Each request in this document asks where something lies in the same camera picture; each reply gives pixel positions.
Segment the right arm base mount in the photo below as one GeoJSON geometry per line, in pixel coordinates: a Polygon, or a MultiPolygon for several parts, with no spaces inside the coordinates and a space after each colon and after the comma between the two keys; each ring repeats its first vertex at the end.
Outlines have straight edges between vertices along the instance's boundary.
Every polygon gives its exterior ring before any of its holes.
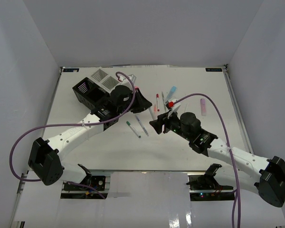
{"type": "Polygon", "coordinates": [[[232,186],[219,185],[214,177],[207,175],[189,175],[188,182],[191,202],[233,201],[235,189],[232,186]]]}

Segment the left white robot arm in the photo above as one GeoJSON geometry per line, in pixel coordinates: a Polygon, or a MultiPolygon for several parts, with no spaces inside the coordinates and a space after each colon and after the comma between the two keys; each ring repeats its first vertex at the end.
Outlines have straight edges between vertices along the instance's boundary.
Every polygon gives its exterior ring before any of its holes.
{"type": "Polygon", "coordinates": [[[86,140],[117,123],[122,112],[141,113],[152,104],[138,88],[132,91],[118,85],[111,93],[93,88],[87,95],[86,106],[91,113],[80,121],[79,126],[47,140],[38,138],[33,142],[28,165],[46,186],[61,180],[87,189],[91,184],[90,171],[81,164],[67,164],[63,160],[86,140]]]}

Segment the green gel pen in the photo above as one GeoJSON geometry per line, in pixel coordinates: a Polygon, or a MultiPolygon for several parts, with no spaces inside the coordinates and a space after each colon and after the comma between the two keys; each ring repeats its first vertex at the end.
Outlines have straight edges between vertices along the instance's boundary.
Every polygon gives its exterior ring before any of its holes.
{"type": "Polygon", "coordinates": [[[164,97],[163,91],[161,91],[161,98],[162,98],[162,103],[163,103],[164,112],[167,112],[167,107],[166,107],[165,97],[164,97]]]}

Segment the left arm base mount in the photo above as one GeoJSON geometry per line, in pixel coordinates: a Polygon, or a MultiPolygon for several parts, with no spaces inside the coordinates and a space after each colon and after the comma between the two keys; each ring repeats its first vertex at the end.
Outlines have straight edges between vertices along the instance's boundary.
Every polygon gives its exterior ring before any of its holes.
{"type": "Polygon", "coordinates": [[[107,198],[109,192],[110,176],[94,175],[89,181],[89,186],[96,189],[103,197],[90,188],[64,183],[60,198],[76,200],[104,200],[107,198]]]}

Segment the red-capped white marker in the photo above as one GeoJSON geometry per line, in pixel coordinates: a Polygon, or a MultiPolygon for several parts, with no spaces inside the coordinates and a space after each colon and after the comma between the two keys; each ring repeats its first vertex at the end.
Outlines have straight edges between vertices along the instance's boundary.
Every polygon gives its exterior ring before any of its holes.
{"type": "Polygon", "coordinates": [[[156,110],[157,110],[157,112],[160,111],[160,107],[159,107],[159,94],[156,94],[156,110]]]}

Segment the blue gel pen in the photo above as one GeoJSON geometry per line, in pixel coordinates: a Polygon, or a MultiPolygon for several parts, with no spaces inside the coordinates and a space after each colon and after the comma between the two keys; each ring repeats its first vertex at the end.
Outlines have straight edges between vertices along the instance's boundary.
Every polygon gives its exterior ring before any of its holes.
{"type": "Polygon", "coordinates": [[[142,121],[140,120],[139,116],[138,115],[135,115],[135,118],[137,120],[137,122],[139,123],[139,125],[141,126],[141,128],[143,129],[144,133],[149,136],[149,133],[148,131],[146,130],[146,128],[144,127],[142,121]]]}

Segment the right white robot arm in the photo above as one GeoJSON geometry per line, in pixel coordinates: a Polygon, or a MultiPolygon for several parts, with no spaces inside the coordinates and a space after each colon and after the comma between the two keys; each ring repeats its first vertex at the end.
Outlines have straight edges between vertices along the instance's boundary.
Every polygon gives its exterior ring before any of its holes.
{"type": "Polygon", "coordinates": [[[232,186],[255,193],[268,204],[281,208],[285,203],[285,161],[274,156],[272,159],[256,156],[237,147],[230,147],[215,134],[204,130],[194,113],[166,112],[149,122],[157,134],[177,134],[189,142],[196,153],[220,160],[237,169],[237,177],[221,164],[214,164],[205,173],[205,184],[214,190],[220,185],[232,186]]]}

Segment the green-capped white marker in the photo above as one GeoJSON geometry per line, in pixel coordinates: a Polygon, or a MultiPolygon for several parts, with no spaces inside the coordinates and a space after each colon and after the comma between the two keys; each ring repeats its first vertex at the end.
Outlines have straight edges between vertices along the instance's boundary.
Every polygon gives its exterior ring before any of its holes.
{"type": "Polygon", "coordinates": [[[126,124],[129,126],[129,128],[134,132],[134,134],[138,137],[141,138],[141,135],[137,132],[137,130],[131,125],[129,121],[126,122],[126,124]]]}

